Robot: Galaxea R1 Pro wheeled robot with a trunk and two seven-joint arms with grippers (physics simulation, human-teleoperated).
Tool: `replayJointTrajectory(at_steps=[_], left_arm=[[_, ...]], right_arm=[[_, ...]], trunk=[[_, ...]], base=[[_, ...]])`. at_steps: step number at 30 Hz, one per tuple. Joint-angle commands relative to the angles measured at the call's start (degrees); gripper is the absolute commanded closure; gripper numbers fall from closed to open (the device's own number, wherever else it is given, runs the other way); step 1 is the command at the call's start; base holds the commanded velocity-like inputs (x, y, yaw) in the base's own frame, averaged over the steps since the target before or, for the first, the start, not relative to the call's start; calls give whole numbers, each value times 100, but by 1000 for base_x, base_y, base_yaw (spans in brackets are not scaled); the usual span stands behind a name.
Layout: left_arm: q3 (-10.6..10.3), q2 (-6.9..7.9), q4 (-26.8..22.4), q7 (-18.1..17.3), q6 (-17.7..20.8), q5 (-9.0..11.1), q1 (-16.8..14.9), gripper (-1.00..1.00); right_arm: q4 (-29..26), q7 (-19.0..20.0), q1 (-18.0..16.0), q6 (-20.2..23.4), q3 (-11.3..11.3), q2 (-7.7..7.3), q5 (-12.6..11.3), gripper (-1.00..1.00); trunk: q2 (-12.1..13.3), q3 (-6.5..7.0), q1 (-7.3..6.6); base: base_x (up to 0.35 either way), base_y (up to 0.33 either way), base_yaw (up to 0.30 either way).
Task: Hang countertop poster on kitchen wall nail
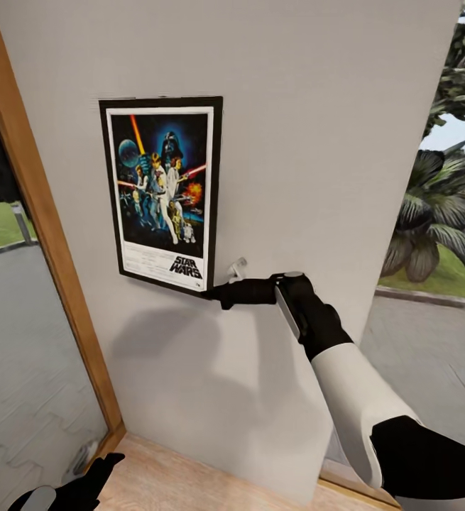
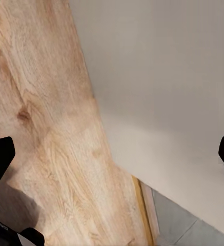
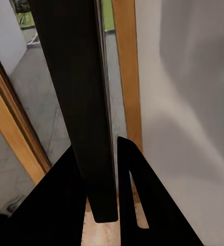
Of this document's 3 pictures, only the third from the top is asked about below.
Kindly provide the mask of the poster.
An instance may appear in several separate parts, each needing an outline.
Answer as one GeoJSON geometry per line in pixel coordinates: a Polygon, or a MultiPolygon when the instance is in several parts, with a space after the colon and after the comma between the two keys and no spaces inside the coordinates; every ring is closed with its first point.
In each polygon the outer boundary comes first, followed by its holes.
{"type": "Polygon", "coordinates": [[[95,222],[118,221],[103,0],[28,0],[95,222]]]}

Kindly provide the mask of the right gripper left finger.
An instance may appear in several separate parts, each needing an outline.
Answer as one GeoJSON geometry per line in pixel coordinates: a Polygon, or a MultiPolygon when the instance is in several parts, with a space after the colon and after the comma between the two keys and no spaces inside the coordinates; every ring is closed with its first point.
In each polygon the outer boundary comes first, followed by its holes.
{"type": "Polygon", "coordinates": [[[71,145],[0,228],[0,246],[81,246],[86,200],[71,145]]]}

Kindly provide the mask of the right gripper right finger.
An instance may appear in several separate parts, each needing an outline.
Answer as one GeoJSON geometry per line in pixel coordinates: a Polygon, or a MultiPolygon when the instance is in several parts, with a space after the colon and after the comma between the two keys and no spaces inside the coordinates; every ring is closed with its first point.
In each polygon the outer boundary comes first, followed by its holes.
{"type": "Polygon", "coordinates": [[[204,246],[137,145],[117,138],[121,246],[204,246]],[[137,225],[131,171],[149,225],[137,225]]]}

